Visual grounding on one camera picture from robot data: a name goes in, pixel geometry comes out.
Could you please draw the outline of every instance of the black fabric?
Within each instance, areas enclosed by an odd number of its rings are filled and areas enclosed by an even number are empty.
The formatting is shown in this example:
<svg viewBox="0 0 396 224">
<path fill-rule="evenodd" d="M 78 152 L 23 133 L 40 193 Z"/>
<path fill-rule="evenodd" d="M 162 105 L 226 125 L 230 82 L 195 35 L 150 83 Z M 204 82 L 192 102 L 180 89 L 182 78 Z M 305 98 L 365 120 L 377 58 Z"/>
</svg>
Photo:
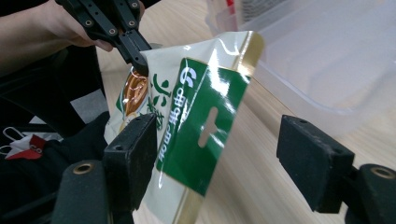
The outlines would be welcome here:
<svg viewBox="0 0 396 224">
<path fill-rule="evenodd" d="M 65 96 L 72 101 L 96 90 L 105 96 L 96 47 L 70 46 L 67 52 L 61 72 L 55 75 Z"/>
<path fill-rule="evenodd" d="M 35 68 L 27 71 L 22 69 L 20 72 L 0 77 L 0 96 L 3 99 L 38 116 L 63 137 L 72 136 L 85 126 L 85 122 L 64 93 L 65 87 L 56 78 L 64 72 L 62 63 L 67 55 L 67 50 L 62 50 L 49 65 L 41 66 L 37 62 Z M 80 78 L 75 80 L 75 85 L 69 85 L 68 89 L 74 90 L 73 87 L 79 83 Z"/>
<path fill-rule="evenodd" d="M 161 0 L 141 0 L 145 8 L 152 7 L 154 4 L 160 2 Z"/>
<path fill-rule="evenodd" d="M 107 146 L 103 137 L 109 119 L 101 114 L 75 136 L 49 140 L 38 160 L 0 160 L 0 216 L 57 191 L 63 171 L 83 160 L 101 160 Z"/>
<path fill-rule="evenodd" d="M 0 17 L 22 11 L 27 8 L 36 7 L 47 0 L 1 0 Z"/>
<path fill-rule="evenodd" d="M 22 110 L 17 105 L 0 98 L 0 130 L 4 130 L 7 126 L 15 127 L 19 124 L 29 123 L 34 117 L 33 114 L 26 110 Z M 8 145 L 10 140 L 0 134 L 0 146 Z"/>
</svg>

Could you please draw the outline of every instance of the transparent plastic container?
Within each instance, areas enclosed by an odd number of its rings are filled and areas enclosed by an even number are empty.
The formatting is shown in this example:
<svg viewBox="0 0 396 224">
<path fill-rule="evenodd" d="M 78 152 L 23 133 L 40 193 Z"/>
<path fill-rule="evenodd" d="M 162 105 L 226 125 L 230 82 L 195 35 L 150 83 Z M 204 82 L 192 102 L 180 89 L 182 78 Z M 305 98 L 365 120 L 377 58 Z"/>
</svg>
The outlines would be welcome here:
<svg viewBox="0 0 396 224">
<path fill-rule="evenodd" d="M 289 0 L 240 30 L 265 40 L 255 78 L 326 133 L 396 108 L 396 1 Z"/>
<path fill-rule="evenodd" d="M 205 22 L 212 35 L 219 35 L 227 31 L 237 31 L 234 4 L 227 4 L 226 0 L 206 0 L 207 15 Z"/>
</svg>

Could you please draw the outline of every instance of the green label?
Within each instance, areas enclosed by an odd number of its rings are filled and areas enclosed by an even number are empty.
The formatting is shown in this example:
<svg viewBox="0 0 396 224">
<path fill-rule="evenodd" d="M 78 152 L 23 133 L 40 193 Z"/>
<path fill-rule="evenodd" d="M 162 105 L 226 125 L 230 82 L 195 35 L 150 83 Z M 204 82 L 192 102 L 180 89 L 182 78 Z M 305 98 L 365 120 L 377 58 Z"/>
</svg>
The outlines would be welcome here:
<svg viewBox="0 0 396 224">
<path fill-rule="evenodd" d="M 181 61 L 157 169 L 205 195 L 249 78 Z"/>
</svg>

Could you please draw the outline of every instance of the black clamp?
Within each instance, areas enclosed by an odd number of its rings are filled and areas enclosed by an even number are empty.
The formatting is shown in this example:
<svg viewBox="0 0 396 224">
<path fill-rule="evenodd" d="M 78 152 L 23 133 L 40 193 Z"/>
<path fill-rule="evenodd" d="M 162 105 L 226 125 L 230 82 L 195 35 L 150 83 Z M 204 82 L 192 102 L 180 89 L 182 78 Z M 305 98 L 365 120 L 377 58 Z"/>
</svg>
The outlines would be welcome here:
<svg viewBox="0 0 396 224">
<path fill-rule="evenodd" d="M 142 76 L 149 68 L 140 51 L 151 49 L 139 33 L 138 0 L 56 0 L 82 25 L 91 39 L 102 39 L 117 48 L 125 62 Z"/>
<path fill-rule="evenodd" d="M 105 149 L 102 161 L 70 165 L 51 223 L 134 223 L 157 158 L 154 114 L 133 119 Z"/>
<path fill-rule="evenodd" d="M 355 154 L 306 120 L 283 116 L 276 156 L 312 211 L 339 213 L 348 224 L 396 220 L 396 172 L 376 164 L 352 166 Z"/>
</svg>

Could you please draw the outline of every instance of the human hand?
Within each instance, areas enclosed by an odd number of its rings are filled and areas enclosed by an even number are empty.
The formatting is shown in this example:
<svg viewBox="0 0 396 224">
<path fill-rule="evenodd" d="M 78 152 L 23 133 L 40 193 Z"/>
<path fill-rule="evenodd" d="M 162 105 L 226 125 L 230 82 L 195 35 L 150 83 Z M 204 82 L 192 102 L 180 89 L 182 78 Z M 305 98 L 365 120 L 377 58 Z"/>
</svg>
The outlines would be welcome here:
<svg viewBox="0 0 396 224">
<path fill-rule="evenodd" d="M 140 3 L 141 16 L 145 11 L 144 5 Z M 113 47 L 104 40 L 92 40 L 85 33 L 84 28 L 54 0 L 49 0 L 41 8 L 44 26 L 54 35 L 78 47 L 95 45 L 105 51 L 111 51 Z"/>
</svg>

